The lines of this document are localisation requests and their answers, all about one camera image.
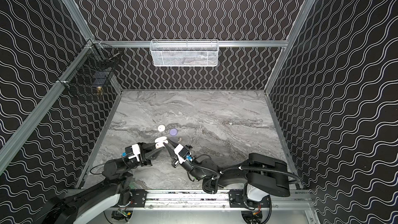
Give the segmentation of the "white round charging case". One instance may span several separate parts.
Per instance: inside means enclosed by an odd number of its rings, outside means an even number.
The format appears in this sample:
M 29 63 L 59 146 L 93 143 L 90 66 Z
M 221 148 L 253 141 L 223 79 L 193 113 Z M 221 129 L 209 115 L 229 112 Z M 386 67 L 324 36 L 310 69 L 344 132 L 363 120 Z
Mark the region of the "white round charging case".
M 159 131 L 159 132 L 164 132 L 165 129 L 166 129 L 165 125 L 159 125 L 159 126 L 158 126 L 158 131 Z

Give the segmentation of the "beige charging case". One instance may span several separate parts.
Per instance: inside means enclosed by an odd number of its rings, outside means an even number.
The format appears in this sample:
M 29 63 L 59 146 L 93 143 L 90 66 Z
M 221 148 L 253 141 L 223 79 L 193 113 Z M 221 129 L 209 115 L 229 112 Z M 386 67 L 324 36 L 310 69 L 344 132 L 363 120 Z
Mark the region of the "beige charging case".
M 155 148 L 160 149 L 160 148 L 164 147 L 165 144 L 168 144 L 168 143 L 169 143 L 169 141 L 168 141 L 167 137 L 165 137 L 165 136 L 159 137 L 159 138 L 155 139 Z

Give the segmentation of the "purple round charging case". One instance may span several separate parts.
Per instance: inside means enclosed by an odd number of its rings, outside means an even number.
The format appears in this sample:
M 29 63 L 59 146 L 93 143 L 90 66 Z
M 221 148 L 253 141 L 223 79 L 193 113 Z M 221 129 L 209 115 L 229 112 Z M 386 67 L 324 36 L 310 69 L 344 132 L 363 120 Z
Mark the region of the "purple round charging case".
M 178 130 L 177 130 L 177 129 L 170 129 L 169 134 L 170 134 L 171 136 L 176 136 L 176 135 L 178 134 Z

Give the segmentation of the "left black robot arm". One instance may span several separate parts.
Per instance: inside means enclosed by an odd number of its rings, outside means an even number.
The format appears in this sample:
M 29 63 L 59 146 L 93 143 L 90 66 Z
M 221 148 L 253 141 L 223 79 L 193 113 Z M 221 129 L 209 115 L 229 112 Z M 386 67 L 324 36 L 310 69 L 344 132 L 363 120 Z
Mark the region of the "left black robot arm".
M 110 207 L 126 208 L 144 206 L 145 193 L 135 193 L 130 188 L 133 174 L 130 170 L 150 166 L 158 153 L 169 144 L 163 140 L 155 143 L 138 143 L 125 148 L 121 158 L 104 163 L 104 180 L 75 195 L 49 200 L 34 217 L 35 224 L 86 224 Z

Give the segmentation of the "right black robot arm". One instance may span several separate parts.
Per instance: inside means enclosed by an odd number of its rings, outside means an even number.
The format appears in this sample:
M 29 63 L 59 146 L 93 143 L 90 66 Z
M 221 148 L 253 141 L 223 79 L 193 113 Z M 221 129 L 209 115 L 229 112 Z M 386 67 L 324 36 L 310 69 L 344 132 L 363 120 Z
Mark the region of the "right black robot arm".
M 216 194 L 219 188 L 233 184 L 245 184 L 247 198 L 260 201 L 266 195 L 290 196 L 290 185 L 298 184 L 299 176 L 288 171 L 286 162 L 250 153 L 248 159 L 229 167 L 218 166 L 211 158 L 200 160 L 191 154 L 190 145 L 181 145 L 171 140 L 161 141 L 156 148 L 165 148 L 174 167 L 183 167 L 190 179 L 202 182 L 202 190 Z

